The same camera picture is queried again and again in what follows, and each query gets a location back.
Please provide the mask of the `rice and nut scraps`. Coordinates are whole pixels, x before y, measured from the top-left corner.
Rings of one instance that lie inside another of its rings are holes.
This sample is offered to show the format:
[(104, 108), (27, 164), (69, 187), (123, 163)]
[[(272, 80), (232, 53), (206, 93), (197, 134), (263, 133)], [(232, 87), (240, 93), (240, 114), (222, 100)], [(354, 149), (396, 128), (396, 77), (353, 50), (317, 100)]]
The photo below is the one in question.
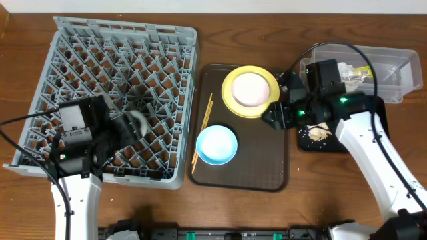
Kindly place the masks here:
[(332, 136), (332, 132), (326, 123), (319, 123), (317, 125), (306, 125), (298, 131), (298, 135), (302, 140), (307, 140), (310, 143), (317, 143), (327, 140)]

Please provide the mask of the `white pink bowl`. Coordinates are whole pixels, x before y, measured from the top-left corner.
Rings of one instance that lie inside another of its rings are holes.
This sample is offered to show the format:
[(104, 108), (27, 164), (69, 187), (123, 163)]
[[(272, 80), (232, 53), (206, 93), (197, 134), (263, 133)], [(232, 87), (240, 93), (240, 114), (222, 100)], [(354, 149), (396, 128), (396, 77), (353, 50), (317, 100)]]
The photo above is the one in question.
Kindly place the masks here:
[(256, 73), (237, 76), (231, 86), (234, 100), (244, 107), (257, 107), (268, 100), (270, 87), (267, 81)]

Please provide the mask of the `yellow round plate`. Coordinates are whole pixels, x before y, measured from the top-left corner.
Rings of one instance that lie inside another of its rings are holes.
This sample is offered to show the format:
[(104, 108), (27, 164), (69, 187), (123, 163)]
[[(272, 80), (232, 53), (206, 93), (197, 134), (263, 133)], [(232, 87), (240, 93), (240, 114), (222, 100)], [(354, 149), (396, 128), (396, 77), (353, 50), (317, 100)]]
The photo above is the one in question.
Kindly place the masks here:
[[(267, 81), (270, 87), (270, 95), (265, 103), (257, 107), (244, 107), (234, 100), (231, 92), (232, 82), (237, 76), (244, 73), (256, 73), (261, 75)], [(262, 113), (267, 109), (271, 102), (280, 99), (280, 87), (276, 78), (264, 68), (253, 65), (238, 67), (229, 72), (222, 83), (221, 93), (224, 104), (232, 113), (248, 119), (261, 117)]]

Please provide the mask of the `small white cup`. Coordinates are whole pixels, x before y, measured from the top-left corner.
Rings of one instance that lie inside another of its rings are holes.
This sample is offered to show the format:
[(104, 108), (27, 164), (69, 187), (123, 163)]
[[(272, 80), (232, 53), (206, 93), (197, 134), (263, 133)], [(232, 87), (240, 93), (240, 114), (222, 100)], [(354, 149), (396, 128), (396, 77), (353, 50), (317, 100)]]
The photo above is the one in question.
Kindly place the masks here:
[(149, 122), (147, 121), (143, 113), (139, 111), (132, 110), (130, 111), (130, 114), (139, 121), (141, 136), (144, 137), (149, 131)]

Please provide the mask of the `green snack wrapper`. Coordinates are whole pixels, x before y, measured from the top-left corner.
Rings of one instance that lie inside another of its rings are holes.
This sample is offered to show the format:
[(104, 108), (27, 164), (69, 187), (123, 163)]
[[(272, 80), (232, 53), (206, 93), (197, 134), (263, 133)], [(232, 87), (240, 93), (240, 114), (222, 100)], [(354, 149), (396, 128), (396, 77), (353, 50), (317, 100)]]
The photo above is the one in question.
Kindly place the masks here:
[(367, 78), (373, 78), (373, 73), (369, 66), (353, 67), (345, 62), (339, 62), (337, 66), (342, 81), (363, 82)]

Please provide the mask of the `wooden chopstick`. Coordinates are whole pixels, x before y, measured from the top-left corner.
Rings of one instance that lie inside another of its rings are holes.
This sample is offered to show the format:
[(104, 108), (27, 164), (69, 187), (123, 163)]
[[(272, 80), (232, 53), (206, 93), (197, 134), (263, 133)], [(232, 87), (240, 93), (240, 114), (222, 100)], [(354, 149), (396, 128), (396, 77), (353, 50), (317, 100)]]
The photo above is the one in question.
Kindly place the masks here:
[[(211, 115), (211, 111), (212, 111), (212, 108), (213, 108), (213, 104), (214, 104), (214, 102), (212, 102), (211, 103), (211, 109), (210, 109), (210, 111), (209, 111), (209, 118), (210, 118), (210, 115)], [(194, 172), (195, 172), (195, 169), (196, 169), (196, 167), (197, 167), (197, 162), (198, 162), (198, 159), (199, 159), (199, 150), (201, 149), (201, 140), (202, 140), (202, 138), (204, 137), (204, 135), (205, 135), (205, 130), (206, 130), (206, 128), (207, 128), (207, 125), (208, 125), (208, 122), (209, 122), (209, 118), (208, 118), (208, 121), (207, 121), (207, 124), (206, 124), (206, 126), (205, 126), (205, 129), (202, 131), (202, 132), (200, 132), (199, 133), (199, 135), (198, 135), (198, 137), (197, 137), (197, 139), (196, 139), (196, 149), (197, 149), (197, 153), (198, 153), (198, 158), (197, 158), (197, 160), (196, 160), (196, 162), (195, 162), (195, 164), (194, 165), (192, 165), (192, 167), (191, 167), (191, 174), (193, 174)]]
[[(203, 117), (203, 122), (202, 122), (202, 125), (201, 125), (201, 132), (205, 129), (205, 126), (206, 126), (208, 118), (209, 118), (209, 111), (211, 109), (211, 103), (213, 102), (212, 101), (212, 97), (213, 97), (213, 93), (211, 93), (210, 96), (209, 96), (209, 101), (208, 101), (207, 108), (206, 108), (206, 111), (205, 111), (205, 115)], [(192, 165), (195, 164), (197, 158), (198, 158), (198, 153), (197, 153), (197, 149), (195, 149), (195, 152), (193, 154), (193, 158), (191, 160), (191, 164)]]

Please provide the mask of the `light blue bowl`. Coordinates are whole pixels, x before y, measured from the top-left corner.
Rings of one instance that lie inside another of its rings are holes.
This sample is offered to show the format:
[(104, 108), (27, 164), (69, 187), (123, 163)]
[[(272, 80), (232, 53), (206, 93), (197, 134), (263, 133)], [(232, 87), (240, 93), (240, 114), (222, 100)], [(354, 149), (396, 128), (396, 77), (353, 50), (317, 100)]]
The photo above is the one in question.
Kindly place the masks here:
[(225, 165), (235, 157), (237, 150), (235, 133), (225, 126), (212, 125), (205, 130), (199, 157), (208, 165)]

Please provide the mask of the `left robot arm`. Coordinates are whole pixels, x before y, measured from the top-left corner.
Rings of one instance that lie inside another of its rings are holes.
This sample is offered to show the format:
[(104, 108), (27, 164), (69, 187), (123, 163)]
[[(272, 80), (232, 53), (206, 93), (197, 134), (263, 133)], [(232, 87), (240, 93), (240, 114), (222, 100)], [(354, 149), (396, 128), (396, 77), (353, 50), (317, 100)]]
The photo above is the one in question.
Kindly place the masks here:
[(138, 142), (146, 120), (137, 111), (110, 116), (102, 95), (59, 105), (62, 131), (55, 134), (47, 167), (52, 175), (56, 239), (96, 239), (103, 168), (115, 152)]

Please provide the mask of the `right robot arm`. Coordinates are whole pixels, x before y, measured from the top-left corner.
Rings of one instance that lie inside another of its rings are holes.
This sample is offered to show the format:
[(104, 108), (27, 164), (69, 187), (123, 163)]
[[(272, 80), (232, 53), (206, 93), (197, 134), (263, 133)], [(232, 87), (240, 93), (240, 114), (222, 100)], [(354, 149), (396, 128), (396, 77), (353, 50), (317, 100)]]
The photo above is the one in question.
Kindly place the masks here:
[(331, 226), (329, 239), (425, 239), (426, 189), (385, 133), (377, 98), (347, 92), (334, 59), (308, 65), (306, 78), (282, 73), (286, 99), (270, 103), (262, 120), (276, 130), (326, 123), (359, 166), (384, 220), (378, 229), (354, 221)]

